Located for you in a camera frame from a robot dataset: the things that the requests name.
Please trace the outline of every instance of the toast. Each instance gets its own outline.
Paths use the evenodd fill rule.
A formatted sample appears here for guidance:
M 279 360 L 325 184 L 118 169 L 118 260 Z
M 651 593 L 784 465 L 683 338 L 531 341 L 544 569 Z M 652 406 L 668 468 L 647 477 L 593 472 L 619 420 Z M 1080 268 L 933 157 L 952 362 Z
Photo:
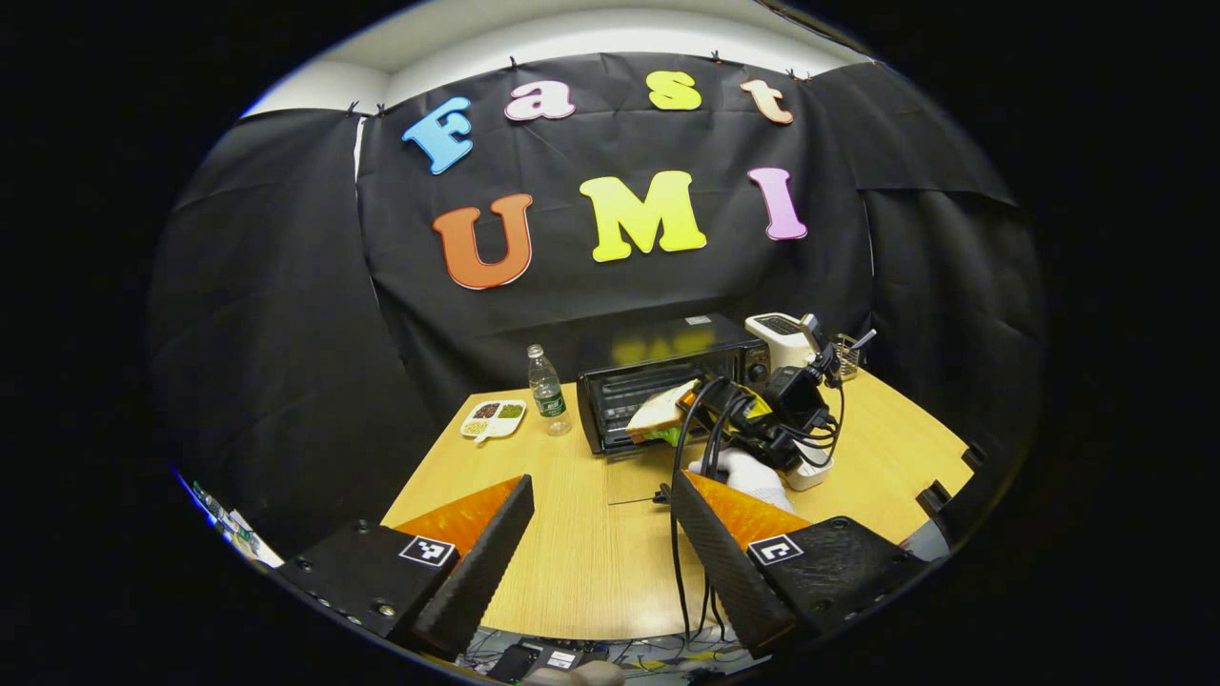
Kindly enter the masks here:
M 678 399 L 691 392 L 699 380 L 692 378 L 682 386 L 662 391 L 644 402 L 627 422 L 626 432 L 634 443 L 653 438 L 648 436 L 666 428 L 682 426 L 686 413 L 678 406 Z

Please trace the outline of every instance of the white divided dish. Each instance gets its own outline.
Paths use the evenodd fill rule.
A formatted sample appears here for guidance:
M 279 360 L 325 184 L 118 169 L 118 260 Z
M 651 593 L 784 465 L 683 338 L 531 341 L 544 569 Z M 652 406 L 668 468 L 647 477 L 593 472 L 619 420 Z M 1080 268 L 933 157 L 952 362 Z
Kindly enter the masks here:
M 492 411 L 487 408 L 495 405 Z M 520 408 L 521 411 L 515 417 L 500 416 L 505 408 Z M 526 416 L 526 404 L 521 400 L 487 400 L 475 405 L 475 409 L 466 415 L 461 422 L 461 435 L 473 438 L 476 443 L 482 443 L 488 438 L 501 438 L 510 436 L 517 430 L 522 417 Z

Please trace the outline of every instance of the white wall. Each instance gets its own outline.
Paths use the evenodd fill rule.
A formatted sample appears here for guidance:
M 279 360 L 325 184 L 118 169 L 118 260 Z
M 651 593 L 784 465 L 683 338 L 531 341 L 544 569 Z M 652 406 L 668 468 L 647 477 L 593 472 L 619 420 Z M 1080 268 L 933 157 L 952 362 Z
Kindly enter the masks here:
M 314 60 L 271 87 L 242 116 L 295 107 L 346 110 L 353 100 L 360 100 L 356 111 L 373 114 L 377 111 L 377 103 L 386 101 L 388 84 L 389 74 L 381 70 Z
M 810 33 L 811 38 L 819 39 Z M 438 85 L 517 63 L 587 52 L 677 52 L 711 56 L 797 76 L 817 74 L 867 57 L 834 52 L 710 15 L 670 10 L 590 10 L 534 20 L 455 43 L 393 74 L 387 106 Z
M 731 20 L 671 10 L 589 10 L 533 20 L 448 45 L 394 74 L 361 65 L 315 60 L 272 87 L 243 116 L 293 107 L 375 114 L 439 85 L 518 63 L 588 52 L 677 52 L 795 70 L 804 78 L 867 57 L 810 33 L 825 49 Z

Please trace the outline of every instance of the toaster oven door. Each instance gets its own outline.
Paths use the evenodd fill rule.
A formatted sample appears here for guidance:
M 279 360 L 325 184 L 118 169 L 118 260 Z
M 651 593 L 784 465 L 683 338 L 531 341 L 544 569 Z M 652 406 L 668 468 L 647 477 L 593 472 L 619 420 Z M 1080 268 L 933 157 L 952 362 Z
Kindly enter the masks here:
M 708 355 L 698 360 L 671 360 L 631 367 L 622 372 L 599 375 L 590 382 L 590 394 L 598 432 L 601 436 L 603 453 L 610 459 L 631 457 L 654 444 L 665 443 L 661 439 L 632 442 L 627 436 L 627 424 L 649 398 L 681 386 L 692 378 L 702 378 L 709 374 L 737 380 L 737 355 Z M 692 426 L 688 441 L 699 441 L 705 431 L 698 425 Z

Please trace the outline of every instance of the yellow letter m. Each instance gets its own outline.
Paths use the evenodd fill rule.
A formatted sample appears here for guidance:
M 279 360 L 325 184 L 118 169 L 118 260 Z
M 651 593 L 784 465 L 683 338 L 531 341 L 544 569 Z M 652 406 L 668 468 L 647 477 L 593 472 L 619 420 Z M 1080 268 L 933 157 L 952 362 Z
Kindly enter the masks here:
M 598 247 L 593 259 L 599 262 L 621 260 L 631 255 L 631 245 L 622 239 L 619 226 L 644 253 L 653 251 L 656 229 L 661 233 L 661 250 L 694 250 L 708 244 L 694 222 L 691 209 L 691 175 L 683 171 L 662 171 L 653 177 L 648 197 L 639 198 L 617 177 L 590 178 L 581 184 L 581 194 L 593 200 L 598 221 Z

